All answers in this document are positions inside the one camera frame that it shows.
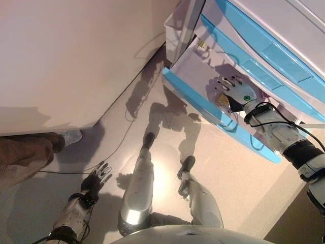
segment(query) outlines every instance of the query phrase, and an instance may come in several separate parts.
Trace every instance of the blue trim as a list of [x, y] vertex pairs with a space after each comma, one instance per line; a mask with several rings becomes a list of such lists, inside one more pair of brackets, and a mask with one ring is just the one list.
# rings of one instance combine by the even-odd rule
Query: blue trim
[[269, 70], [254, 60], [241, 47], [215, 27], [204, 15], [201, 14], [200, 17], [203, 25], [206, 27], [215, 42], [218, 43], [218, 45], [236, 64], [250, 74], [255, 80], [292, 106], [319, 121], [325, 122], [325, 117], [321, 113], [299, 97], [293, 90], [285, 86]]
[[322, 78], [232, 3], [227, 0], [215, 1], [255, 52], [283, 76], [325, 103], [325, 81]]
[[246, 146], [253, 152], [272, 161], [280, 163], [281, 159], [263, 143], [250, 135], [244, 128], [240, 127], [235, 121], [229, 118], [224, 112], [219, 110], [215, 105], [207, 101], [190, 86], [184, 83], [172, 71], [164, 68], [162, 71], [165, 79], [173, 86], [173, 88], [185, 98], [191, 106], [193, 106], [202, 116], [210, 123], [216, 125], [229, 136]]

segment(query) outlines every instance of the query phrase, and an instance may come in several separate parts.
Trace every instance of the robot leg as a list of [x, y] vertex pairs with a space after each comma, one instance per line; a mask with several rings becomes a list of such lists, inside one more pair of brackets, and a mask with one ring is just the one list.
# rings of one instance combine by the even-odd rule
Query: robot leg
[[219, 207], [211, 192], [189, 173], [195, 163], [195, 158], [189, 156], [182, 164], [177, 176], [181, 180], [178, 193], [183, 198], [189, 198], [191, 215], [194, 225], [223, 228]]
[[154, 178], [149, 149], [154, 139], [153, 133], [145, 136], [130, 183], [123, 195], [118, 218], [118, 229], [123, 236], [149, 227]]

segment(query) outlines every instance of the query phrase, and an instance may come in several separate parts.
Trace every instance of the white sneaker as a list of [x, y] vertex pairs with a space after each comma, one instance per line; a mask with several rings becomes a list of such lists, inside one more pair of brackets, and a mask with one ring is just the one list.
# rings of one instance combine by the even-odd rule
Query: white sneaker
[[64, 137], [64, 141], [66, 142], [65, 146], [69, 146], [71, 144], [77, 143], [82, 138], [82, 132], [80, 130], [76, 131], [65, 131], [62, 133]]

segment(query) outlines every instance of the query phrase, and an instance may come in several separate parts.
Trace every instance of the beige floor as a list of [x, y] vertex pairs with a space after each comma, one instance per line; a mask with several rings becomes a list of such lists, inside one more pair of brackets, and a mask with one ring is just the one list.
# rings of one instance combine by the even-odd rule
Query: beige floor
[[[110, 243], [121, 237], [116, 226], [121, 197], [146, 130], [156, 131], [158, 124], [151, 149], [154, 211], [190, 220], [188, 203], [177, 193], [176, 174], [180, 160], [194, 154], [192, 172], [215, 196], [225, 228], [263, 238], [304, 184], [287, 161], [275, 165], [252, 153], [164, 89], [159, 75], [163, 59], [160, 50], [99, 123], [83, 131], [82, 141], [67, 147], [46, 168], [81, 171], [112, 154], [107, 162], [113, 177], [101, 191], [84, 243]], [[84, 177], [39, 173], [1, 194], [0, 243], [29, 243], [47, 235]]]

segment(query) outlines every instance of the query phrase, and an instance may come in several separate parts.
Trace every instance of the person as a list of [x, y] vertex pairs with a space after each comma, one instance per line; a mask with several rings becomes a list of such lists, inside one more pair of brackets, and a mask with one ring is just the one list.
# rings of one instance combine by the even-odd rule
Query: person
[[53, 161], [55, 153], [81, 138], [81, 131], [0, 137], [0, 193], [33, 177]]

